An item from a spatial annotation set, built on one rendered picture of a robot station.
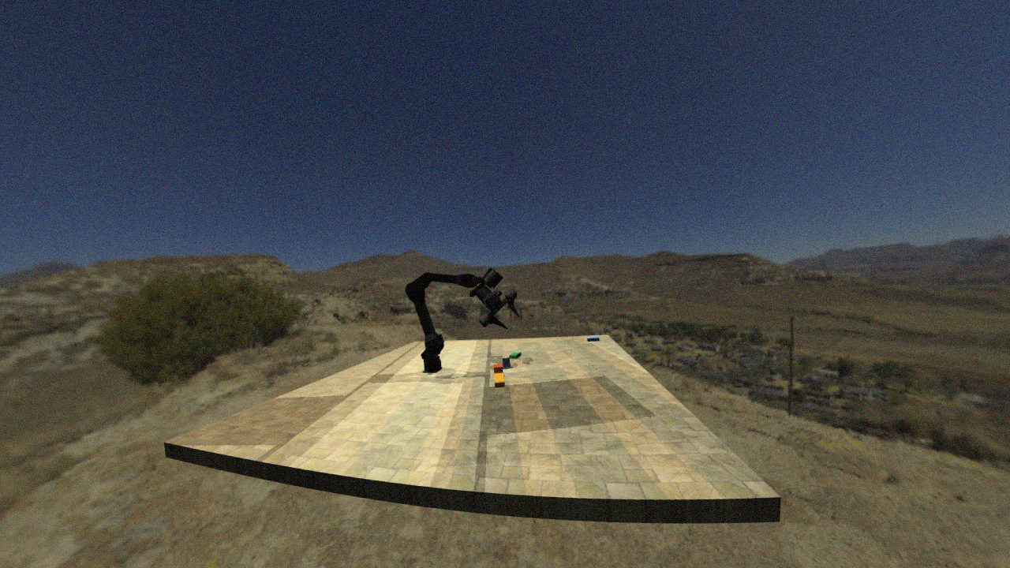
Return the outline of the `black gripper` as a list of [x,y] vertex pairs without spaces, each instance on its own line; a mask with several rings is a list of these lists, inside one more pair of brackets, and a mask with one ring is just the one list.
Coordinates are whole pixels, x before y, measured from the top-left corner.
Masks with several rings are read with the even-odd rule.
[[[489,293],[493,293],[493,292],[490,291]],[[490,296],[489,293],[486,293],[483,296],[482,302],[483,302],[484,298],[486,298],[486,299],[489,298],[489,296]],[[516,314],[516,316],[520,317],[519,314],[518,314],[518,312],[517,312],[517,310],[516,310],[516,308],[515,308],[515,306],[514,306],[514,299],[517,297],[517,292],[514,289],[510,289],[510,291],[508,292],[508,294],[505,294],[505,296],[506,296],[506,298],[504,299],[504,301],[496,301],[495,304],[490,308],[491,312],[489,314],[484,314],[482,316],[482,319],[479,319],[479,321],[480,321],[480,323],[482,324],[483,327],[488,326],[488,324],[490,324],[490,326],[491,326],[491,324],[494,323],[496,326],[501,326],[502,328],[507,328],[506,326],[504,326],[504,324],[501,323],[500,320],[498,320],[498,319],[496,319],[494,317],[494,314],[496,314],[496,312],[498,312],[504,305],[508,305],[510,307],[510,309],[512,310],[512,312],[514,312],[514,314]]]

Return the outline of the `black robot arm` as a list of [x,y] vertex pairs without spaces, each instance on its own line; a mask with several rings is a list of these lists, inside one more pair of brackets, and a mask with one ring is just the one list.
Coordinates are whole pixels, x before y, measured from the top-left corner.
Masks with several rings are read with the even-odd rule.
[[[411,302],[414,304],[420,324],[423,332],[425,332],[425,351],[420,353],[421,358],[425,359],[425,371],[422,373],[436,373],[440,369],[443,369],[443,367],[441,367],[439,355],[440,352],[443,351],[443,343],[445,342],[443,334],[439,334],[439,332],[434,330],[432,317],[430,317],[429,312],[427,312],[427,306],[425,304],[425,289],[427,286],[429,286],[432,282],[447,282],[468,288],[475,287],[475,289],[469,291],[469,295],[476,295],[477,298],[482,301],[483,296],[491,291],[489,288],[495,288],[502,279],[503,277],[501,274],[494,271],[493,268],[489,268],[489,271],[486,272],[483,277],[477,277],[472,274],[445,275],[425,272],[419,278],[407,285],[406,293]],[[479,286],[477,286],[478,283],[480,283]],[[489,286],[489,288],[487,286]],[[483,299],[484,306],[489,309],[495,304],[496,301],[500,301],[499,296],[502,295],[500,289],[498,288],[493,292],[494,294],[489,293],[490,296],[488,299]]]

